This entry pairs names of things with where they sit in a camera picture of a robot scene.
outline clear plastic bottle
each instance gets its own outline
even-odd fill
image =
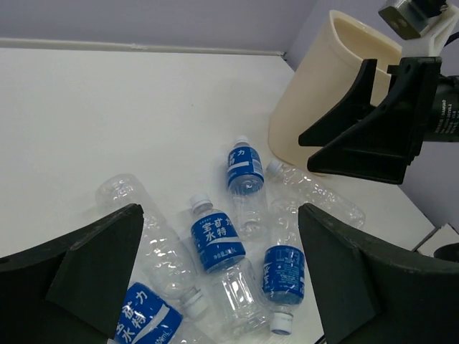
[[[243,240],[257,240],[267,233],[268,205],[260,156],[245,136],[239,136],[228,155],[228,189]]]
[[[191,254],[142,183],[131,174],[118,175],[100,186],[95,198],[109,212],[131,203],[142,205],[143,233],[136,264],[156,293],[167,300],[179,300],[190,318],[199,317],[207,301],[196,286],[197,271]]]
[[[140,282],[126,293],[114,343],[214,344],[193,324]]]
[[[249,259],[213,274],[211,288],[216,309],[224,320],[224,335],[238,338],[269,323],[268,303]]]
[[[228,215],[214,209],[206,193],[190,198],[194,215],[191,237],[204,270],[216,272],[240,262],[245,249]]]
[[[365,213],[358,206],[325,187],[310,173],[274,159],[266,168],[266,176],[278,186],[287,186],[284,190],[292,191],[294,198],[298,198],[302,204],[312,203],[357,229],[365,224]]]
[[[292,333],[293,310],[304,298],[305,258],[298,230],[299,206],[296,199],[279,198],[270,207],[272,246],[265,254],[262,285],[266,298],[274,304],[270,329],[278,335]]]

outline wall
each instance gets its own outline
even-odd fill
[[[375,29],[402,43],[401,39],[379,17],[384,4],[378,0],[320,0],[305,21],[286,58],[296,68],[314,40],[330,9],[338,9],[370,24]],[[459,75],[459,41],[443,50],[445,75]],[[450,222],[459,229],[459,145],[457,143],[424,143],[419,157],[408,168],[402,190],[433,222],[441,226]]]
[[[286,51],[316,0],[6,0],[0,37]]]

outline beige bin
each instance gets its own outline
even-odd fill
[[[330,11],[270,119],[269,146],[279,158],[306,168],[320,147],[300,147],[298,136],[347,93],[363,59],[378,59],[372,104],[387,95],[388,65],[398,65],[398,43],[340,11]]]

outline empty bottle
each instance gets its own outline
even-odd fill
[[[269,323],[270,310],[249,259],[213,274],[211,290],[224,335],[238,338]]]
[[[271,332],[290,335],[293,310],[304,298],[304,253],[298,231],[296,199],[276,199],[270,210],[273,224],[270,233],[271,248],[266,251],[263,267],[263,292],[274,304]]]
[[[193,259],[142,183],[131,174],[115,176],[96,191],[96,201],[105,211],[130,203],[142,205],[143,233],[136,263],[156,293],[167,300],[178,300],[190,318],[199,317],[207,302],[196,286]]]
[[[283,189],[281,193],[293,194],[293,198],[299,199],[302,204],[312,203],[345,224],[358,229],[365,224],[365,214],[358,206],[325,187],[310,173],[274,159],[266,168],[266,176],[273,184]]]
[[[259,239],[267,233],[265,179],[260,156],[245,136],[239,136],[228,155],[228,189],[243,240]]]
[[[116,327],[117,344],[213,344],[155,292],[132,282]]]
[[[191,237],[206,272],[231,267],[245,256],[245,249],[228,215],[214,209],[208,195],[190,198],[194,215]]]

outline white table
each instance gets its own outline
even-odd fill
[[[227,209],[224,162],[247,135],[267,163],[268,121],[293,71],[280,57],[0,49],[0,257],[100,216],[94,190],[130,172],[166,216],[206,191]],[[365,231],[411,249],[433,225],[396,186],[328,176]],[[310,281],[290,337],[323,334]]]

